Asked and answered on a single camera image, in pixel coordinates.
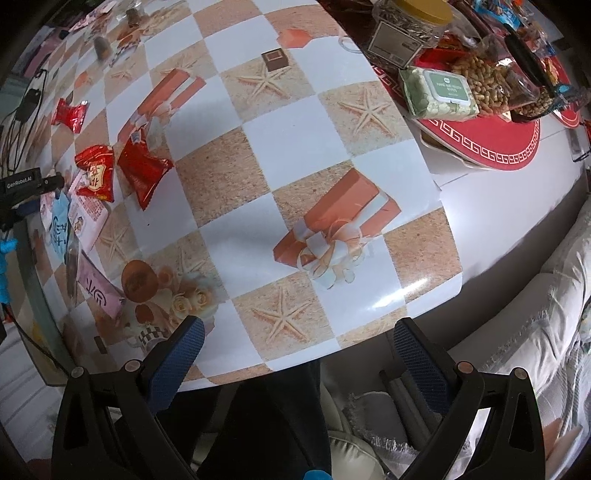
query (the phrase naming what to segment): black cable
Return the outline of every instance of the black cable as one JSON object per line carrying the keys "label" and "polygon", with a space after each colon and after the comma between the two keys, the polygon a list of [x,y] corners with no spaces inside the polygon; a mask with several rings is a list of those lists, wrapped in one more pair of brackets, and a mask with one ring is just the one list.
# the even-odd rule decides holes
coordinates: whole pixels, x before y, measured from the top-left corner
{"label": "black cable", "polygon": [[16,125],[16,120],[14,117],[10,123],[10,127],[8,127],[8,132],[6,137],[4,137],[4,144],[2,146],[2,176],[4,177],[4,171],[6,169],[6,173],[9,173],[8,161],[10,159],[10,150],[12,148],[12,144],[14,144],[12,140],[12,135],[14,133],[14,126]]}
{"label": "black cable", "polygon": [[41,86],[41,98],[39,98],[39,104],[37,105],[37,111],[35,112],[35,117],[33,118],[33,121],[29,127],[29,131],[27,132],[27,136],[25,137],[25,142],[22,145],[21,154],[18,156],[18,159],[15,158],[15,165],[14,165],[13,171],[16,171],[18,169],[19,165],[21,164],[22,155],[25,151],[25,148],[27,147],[27,142],[29,141],[29,137],[31,136],[31,132],[33,131],[33,127],[35,126],[35,123],[37,122],[37,118],[39,117],[39,112],[41,111],[41,105],[43,104],[43,97],[45,95],[45,85],[47,82],[47,73],[48,72],[46,69],[40,69],[35,74],[35,78],[40,78],[41,74],[43,74],[43,85]]}
{"label": "black cable", "polygon": [[9,175],[15,173],[14,169],[10,168],[10,153],[12,152],[13,147],[16,145],[16,152],[15,152],[15,159],[16,159],[17,152],[18,152],[18,144],[20,143],[20,139],[21,139],[21,132],[22,132],[22,123],[19,122],[17,136],[12,141],[12,143],[10,143],[10,145],[8,146],[8,158],[7,158],[6,166],[7,166],[7,172]]}
{"label": "black cable", "polygon": [[58,367],[61,371],[63,371],[65,373],[65,375],[67,377],[69,377],[70,372],[66,369],[66,367],[64,367],[61,363],[59,363],[59,361],[57,361],[57,359],[51,353],[49,353],[43,347],[38,345],[31,337],[29,337],[29,335],[25,332],[25,330],[22,329],[22,327],[18,324],[16,318],[12,314],[12,307],[6,303],[2,303],[2,309],[4,311],[4,315],[6,315],[12,323],[14,323],[14,325],[17,328],[17,330],[19,331],[19,333],[21,335],[23,335],[23,337],[25,337],[29,341],[29,343],[32,344],[32,346],[34,346],[43,355],[45,355],[49,360],[51,360],[56,365],[56,367]]}
{"label": "black cable", "polygon": [[4,118],[2,119],[2,121],[0,122],[0,125],[3,125],[3,124],[4,124],[4,122],[6,121],[6,119],[7,119],[9,116],[11,116],[13,113],[15,113],[15,112],[17,111],[17,109],[18,109],[18,107],[16,107],[16,108],[15,108],[15,109],[14,109],[12,112],[10,112],[10,113],[7,113],[7,114],[4,116]]}

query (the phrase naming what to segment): red snack bag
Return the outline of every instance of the red snack bag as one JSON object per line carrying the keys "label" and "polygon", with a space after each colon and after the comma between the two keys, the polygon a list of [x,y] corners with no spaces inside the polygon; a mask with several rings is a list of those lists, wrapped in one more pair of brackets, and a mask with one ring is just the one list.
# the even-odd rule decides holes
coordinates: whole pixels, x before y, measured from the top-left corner
{"label": "red snack bag", "polygon": [[80,105],[70,106],[63,98],[57,102],[56,113],[51,120],[52,125],[64,124],[75,134],[79,134],[82,130],[82,124],[86,117],[88,110],[88,102],[84,100]]}
{"label": "red snack bag", "polygon": [[150,155],[145,137],[144,129],[134,132],[119,157],[119,166],[135,190],[142,210],[148,207],[162,177],[174,167],[170,160]]}
{"label": "red snack bag", "polygon": [[76,190],[83,197],[113,202],[113,148],[108,145],[88,147],[74,157],[76,166],[88,172],[88,185]]}

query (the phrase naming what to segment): blue package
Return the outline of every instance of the blue package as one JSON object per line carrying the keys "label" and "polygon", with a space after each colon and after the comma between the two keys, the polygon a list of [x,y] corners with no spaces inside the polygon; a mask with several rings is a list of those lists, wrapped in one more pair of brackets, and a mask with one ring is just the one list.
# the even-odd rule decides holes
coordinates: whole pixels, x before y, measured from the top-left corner
{"label": "blue package", "polygon": [[488,15],[502,24],[508,24],[513,30],[521,25],[521,20],[503,0],[474,0],[472,8],[480,15]]}
{"label": "blue package", "polygon": [[63,193],[53,201],[53,220],[49,233],[51,243],[60,260],[64,261],[68,244],[68,208],[70,200]]}

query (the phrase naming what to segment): sunflower seed jar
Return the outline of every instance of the sunflower seed jar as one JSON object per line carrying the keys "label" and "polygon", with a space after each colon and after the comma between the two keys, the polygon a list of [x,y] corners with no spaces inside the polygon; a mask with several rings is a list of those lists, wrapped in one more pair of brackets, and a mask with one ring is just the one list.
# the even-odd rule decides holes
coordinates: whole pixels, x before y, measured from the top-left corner
{"label": "sunflower seed jar", "polygon": [[452,21],[443,0],[378,0],[373,16],[377,26],[364,53],[384,70],[404,69],[424,48],[439,43]]}

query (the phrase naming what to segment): pink package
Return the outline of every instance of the pink package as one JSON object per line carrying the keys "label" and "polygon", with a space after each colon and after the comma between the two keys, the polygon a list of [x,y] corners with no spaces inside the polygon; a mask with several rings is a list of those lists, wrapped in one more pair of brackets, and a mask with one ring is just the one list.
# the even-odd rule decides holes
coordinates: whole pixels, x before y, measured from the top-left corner
{"label": "pink package", "polygon": [[109,317],[113,320],[119,317],[125,298],[84,254],[78,260],[77,279]]}

